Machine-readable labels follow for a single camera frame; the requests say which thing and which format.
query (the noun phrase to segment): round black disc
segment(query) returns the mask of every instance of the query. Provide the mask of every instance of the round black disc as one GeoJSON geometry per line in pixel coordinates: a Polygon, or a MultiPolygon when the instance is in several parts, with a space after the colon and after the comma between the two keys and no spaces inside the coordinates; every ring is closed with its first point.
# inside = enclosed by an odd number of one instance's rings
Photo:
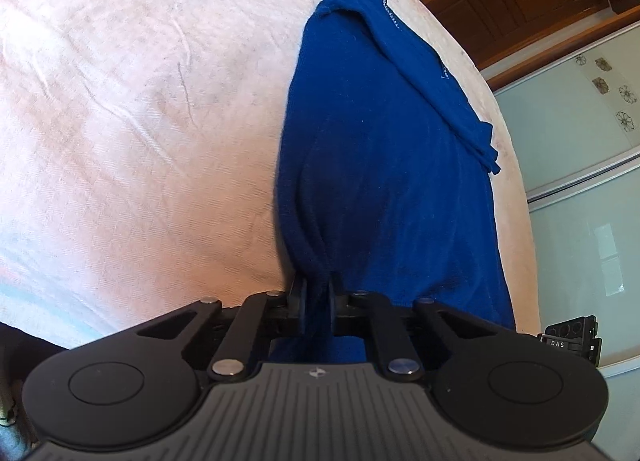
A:
{"type": "Polygon", "coordinates": [[[588,361],[510,333],[469,341],[440,368],[433,394],[461,429],[515,449],[587,438],[609,397],[588,361]]]}
{"type": "Polygon", "coordinates": [[[198,384],[169,341],[118,335],[53,356],[24,386],[38,434],[80,448],[123,449],[189,412],[198,384]]]}

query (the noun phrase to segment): mattress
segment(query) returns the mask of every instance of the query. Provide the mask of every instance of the mattress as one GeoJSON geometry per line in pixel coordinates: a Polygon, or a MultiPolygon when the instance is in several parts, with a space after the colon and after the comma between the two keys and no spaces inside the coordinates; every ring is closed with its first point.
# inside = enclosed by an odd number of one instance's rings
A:
{"type": "MultiPolygon", "coordinates": [[[[0,321],[65,347],[290,276],[274,178],[320,0],[0,0],[0,321]]],[[[498,246],[537,332],[518,162],[487,84],[418,0],[389,7],[494,125],[498,246]]]]}

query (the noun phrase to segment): white bedsheet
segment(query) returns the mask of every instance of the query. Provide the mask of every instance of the white bedsheet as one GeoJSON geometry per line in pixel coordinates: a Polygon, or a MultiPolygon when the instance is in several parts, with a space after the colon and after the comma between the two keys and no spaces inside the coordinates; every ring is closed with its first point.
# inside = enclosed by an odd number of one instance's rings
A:
{"type": "MultiPolygon", "coordinates": [[[[71,347],[206,295],[280,288],[274,171],[319,0],[0,0],[0,321],[71,347]]],[[[526,199],[494,97],[417,0],[390,6],[494,124],[518,327],[538,301],[526,199]]]]}

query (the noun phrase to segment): blue sweater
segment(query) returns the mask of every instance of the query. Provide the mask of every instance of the blue sweater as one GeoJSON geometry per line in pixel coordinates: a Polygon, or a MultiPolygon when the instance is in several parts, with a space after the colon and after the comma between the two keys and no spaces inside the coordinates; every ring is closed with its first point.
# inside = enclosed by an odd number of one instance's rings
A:
{"type": "Polygon", "coordinates": [[[276,196],[308,332],[280,358],[360,361],[330,336],[326,283],[410,305],[421,295],[513,328],[481,122],[436,52],[386,0],[322,0],[289,89],[276,196]]]}

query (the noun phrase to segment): circular pad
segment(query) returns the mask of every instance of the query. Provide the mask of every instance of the circular pad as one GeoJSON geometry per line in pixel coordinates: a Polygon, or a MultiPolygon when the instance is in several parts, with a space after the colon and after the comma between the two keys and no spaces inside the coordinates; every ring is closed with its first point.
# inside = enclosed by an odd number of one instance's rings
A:
{"type": "Polygon", "coordinates": [[[69,381],[69,390],[92,405],[114,405],[131,399],[145,383],[143,374],[128,364],[103,362],[80,369],[69,381]]]}
{"type": "Polygon", "coordinates": [[[457,427],[518,450],[590,438],[609,397],[589,362],[516,333],[469,340],[438,371],[433,395],[457,427]]]}
{"type": "Polygon", "coordinates": [[[489,373],[489,386],[513,403],[544,403],[562,391],[562,378],[553,369],[535,362],[511,362],[489,373]]]}

